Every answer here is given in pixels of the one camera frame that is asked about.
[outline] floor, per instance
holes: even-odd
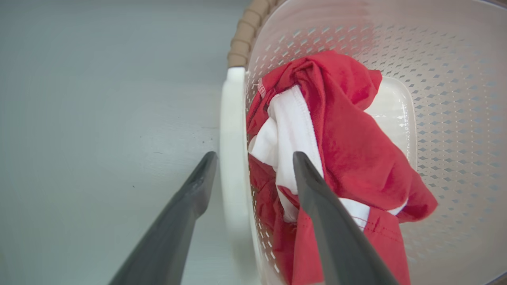
[[[0,284],[107,284],[219,144],[248,0],[0,2]],[[217,175],[182,284],[239,284]]]

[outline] perforated basket wall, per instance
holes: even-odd
[[[281,5],[251,51],[247,109],[260,77],[323,50],[403,82],[415,108],[416,170],[440,203],[427,220],[402,225],[412,282],[487,283],[507,269],[507,12],[472,1],[374,3]],[[270,233],[257,224],[264,263],[276,275]],[[267,283],[283,283],[268,275]]]

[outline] clothing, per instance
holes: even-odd
[[[260,81],[247,116],[250,181],[259,190],[257,215],[273,231],[273,252],[289,284],[323,281],[311,219],[298,210],[294,151],[307,154],[400,284],[410,284],[398,223],[427,217],[437,202],[363,112],[381,80],[378,70],[326,51]]]

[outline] red cloth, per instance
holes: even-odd
[[[346,55],[326,51],[283,65],[262,78],[247,115],[247,133],[256,135],[268,119],[267,107],[278,93],[299,85],[313,122],[324,180],[339,196],[371,207],[364,233],[400,284],[409,285],[399,222],[430,215],[435,198],[375,120],[364,113],[378,92],[382,75]],[[273,231],[273,251],[288,284],[323,281],[313,225],[300,209],[297,224],[283,221],[275,172],[249,156],[250,181],[259,189],[256,212]],[[282,192],[299,207],[297,196]],[[386,212],[407,205],[397,215]]]

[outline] laundry basket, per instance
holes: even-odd
[[[242,284],[284,284],[271,235],[253,209],[246,111],[259,78],[324,50],[381,70],[407,93],[412,115],[398,117],[398,139],[406,140],[399,143],[439,202],[426,220],[401,225],[412,284],[479,285],[505,273],[506,7],[473,0],[251,3],[231,42],[221,111],[224,207]]]

